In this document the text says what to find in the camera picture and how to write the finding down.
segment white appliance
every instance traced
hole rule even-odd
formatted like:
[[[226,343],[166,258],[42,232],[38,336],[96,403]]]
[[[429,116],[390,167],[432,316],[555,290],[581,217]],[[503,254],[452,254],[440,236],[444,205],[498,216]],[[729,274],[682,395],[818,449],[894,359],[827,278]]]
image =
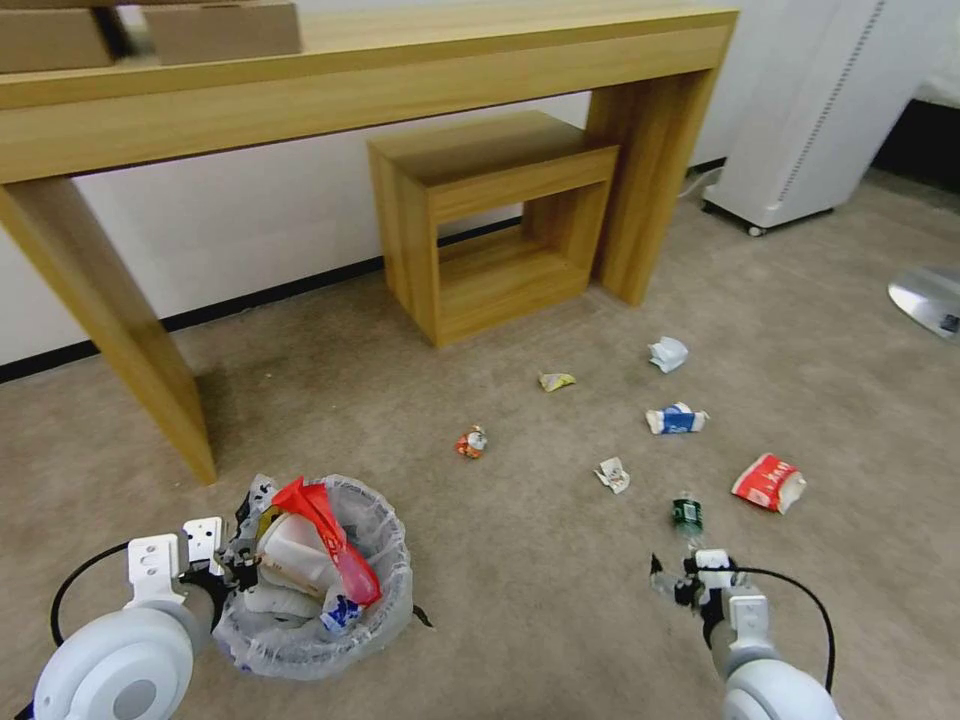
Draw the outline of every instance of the white appliance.
[[[792,0],[704,209],[759,236],[846,202],[958,14],[958,0]]]

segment wooden console table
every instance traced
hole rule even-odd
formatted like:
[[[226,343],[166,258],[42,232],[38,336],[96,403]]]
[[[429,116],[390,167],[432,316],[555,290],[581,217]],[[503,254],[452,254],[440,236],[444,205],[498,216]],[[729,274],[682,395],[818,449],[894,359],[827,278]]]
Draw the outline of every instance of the wooden console table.
[[[0,221],[213,482],[190,369],[73,176],[593,90],[587,132],[622,148],[594,276],[637,304],[736,17],[635,0],[421,6],[304,17],[296,56],[0,75]]]

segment wooden side table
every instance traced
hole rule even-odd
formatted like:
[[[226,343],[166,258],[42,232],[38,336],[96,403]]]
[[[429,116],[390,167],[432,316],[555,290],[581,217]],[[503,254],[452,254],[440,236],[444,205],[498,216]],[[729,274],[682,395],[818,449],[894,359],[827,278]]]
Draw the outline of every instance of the wooden side table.
[[[387,284],[435,345],[586,288],[616,145],[531,111],[368,146]],[[519,202],[519,226],[437,247],[441,223]]]

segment table leg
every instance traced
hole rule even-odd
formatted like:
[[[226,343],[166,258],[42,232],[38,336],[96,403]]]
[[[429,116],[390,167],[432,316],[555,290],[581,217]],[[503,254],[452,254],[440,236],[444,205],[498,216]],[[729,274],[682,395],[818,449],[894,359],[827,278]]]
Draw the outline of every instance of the table leg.
[[[643,300],[718,70],[593,91],[587,132],[620,143],[594,276]]]
[[[0,222],[197,478],[214,482],[193,375],[73,181],[0,187]]]

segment red plastic bag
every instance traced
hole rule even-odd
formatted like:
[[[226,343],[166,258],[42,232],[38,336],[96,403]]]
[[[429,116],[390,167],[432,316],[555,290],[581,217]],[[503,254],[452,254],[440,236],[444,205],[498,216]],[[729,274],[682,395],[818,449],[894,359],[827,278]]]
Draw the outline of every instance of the red plastic bag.
[[[765,453],[737,478],[730,489],[754,505],[784,515],[803,494],[807,481],[794,465]]]
[[[343,580],[343,590],[357,605],[372,605],[380,599],[380,581],[369,563],[353,545],[337,522],[323,483],[304,485],[303,475],[273,498],[273,504],[310,520],[330,553],[330,559]]]

